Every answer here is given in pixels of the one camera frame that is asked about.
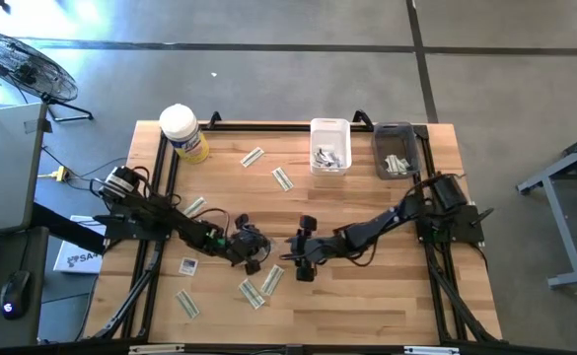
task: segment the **gray floor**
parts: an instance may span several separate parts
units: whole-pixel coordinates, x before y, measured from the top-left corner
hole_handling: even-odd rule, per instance
[[[412,45],[403,0],[12,1],[10,36],[154,42]],[[576,47],[577,0],[415,0],[425,45]],[[46,49],[77,80],[76,105],[94,122],[54,124],[45,138],[84,172],[126,154],[134,122],[183,103],[201,118],[349,117],[426,122],[412,53]],[[505,339],[577,350],[577,286],[550,291],[569,262],[542,191],[514,185],[577,140],[577,56],[427,55],[440,122],[456,125],[471,195],[496,212],[486,253]],[[0,81],[0,103],[22,99]],[[56,165],[43,158],[42,172]],[[38,202],[59,213],[104,212],[88,193],[40,181]],[[50,244],[55,259],[58,242]],[[47,272],[40,337],[70,340],[91,279]]]

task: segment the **fan stand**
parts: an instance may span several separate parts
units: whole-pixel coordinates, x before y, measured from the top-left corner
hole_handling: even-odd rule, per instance
[[[51,110],[51,107],[48,107],[47,111],[49,112],[49,114],[51,115],[51,118],[55,122],[68,122],[68,121],[82,120],[82,119],[89,119],[89,120],[93,119],[93,114],[90,111],[87,111],[87,110],[79,108],[79,107],[71,106],[71,105],[66,104],[66,103],[62,103],[62,102],[54,99],[50,94],[42,94],[40,96],[40,99],[45,104],[47,104],[48,106],[49,105],[60,105],[60,106],[64,106],[64,107],[69,107],[71,109],[74,109],[74,110],[77,110],[79,112],[83,112],[86,114],[86,115],[78,115],[78,116],[72,116],[72,117],[58,118],[58,117],[56,117],[56,115]]]

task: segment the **yellow label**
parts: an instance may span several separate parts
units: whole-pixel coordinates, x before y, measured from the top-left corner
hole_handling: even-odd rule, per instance
[[[193,148],[187,147],[186,150],[184,147],[175,148],[181,160],[190,164],[197,164],[207,159],[207,156],[209,156],[209,144],[207,144],[202,132],[198,132],[198,136],[200,141]]]

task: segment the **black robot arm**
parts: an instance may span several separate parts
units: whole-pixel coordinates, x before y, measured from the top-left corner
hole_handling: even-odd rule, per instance
[[[297,279],[313,281],[314,265],[323,265],[334,257],[355,261],[368,248],[376,246],[379,236],[406,222],[419,220],[434,233],[440,233],[453,226],[461,209],[468,203],[456,178],[453,174],[446,174],[424,180],[409,189],[398,205],[371,221],[338,228],[332,237],[312,239],[317,220],[302,216],[297,236],[287,240],[291,244],[291,253],[280,257],[295,261]],[[419,193],[427,187],[431,188],[433,198],[424,198],[423,193]]]
[[[142,170],[144,168],[117,167],[106,180],[91,180],[91,191],[110,210],[109,215],[95,217],[96,221],[107,226],[108,238],[164,241],[175,230],[192,249],[228,259],[232,266],[244,261],[248,275],[260,270],[258,258],[270,252],[270,241],[249,223],[247,215],[236,220],[238,231],[227,236],[227,226],[220,227],[182,214],[170,196],[152,189],[147,177],[138,173]],[[139,192],[142,181],[143,194]],[[101,185],[98,191],[93,190],[94,182]],[[224,210],[214,210],[228,216]]]

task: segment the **wooden tabletop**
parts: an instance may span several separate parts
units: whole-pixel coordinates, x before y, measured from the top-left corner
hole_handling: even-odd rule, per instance
[[[435,169],[464,172],[451,124],[428,125]],[[153,170],[160,129],[156,121],[138,121],[128,166]],[[288,252],[284,241],[295,236],[299,217],[319,220],[318,236],[351,222],[367,221],[394,205],[411,180],[380,180],[376,176],[371,134],[352,133],[353,164],[345,177],[314,177],[309,167],[309,132],[207,132],[209,158],[198,165],[179,164],[175,193],[181,209],[199,196],[204,208],[219,207],[232,221],[248,213],[251,222],[275,241],[277,251],[250,277],[261,287],[273,264],[283,267],[281,281],[266,303],[254,310],[238,289],[247,278],[244,266],[188,248],[177,237],[166,245],[150,332],[151,342],[415,344],[438,343],[424,250],[412,223],[380,237],[372,264],[356,267],[332,259],[318,268],[314,282],[297,282],[291,262],[278,259]],[[261,147],[265,154],[248,168],[240,159]],[[172,154],[168,147],[161,191]],[[284,192],[271,171],[281,167],[295,187]],[[223,223],[216,215],[212,222]],[[104,256],[85,335],[101,329],[128,292],[137,243],[125,241]],[[460,294],[486,329],[500,337],[500,328],[483,260],[467,245],[453,245]],[[199,260],[195,276],[179,274],[184,257]],[[180,290],[200,309],[189,319],[175,299]],[[144,298],[138,302],[135,324]],[[452,309],[445,302],[451,333]]]

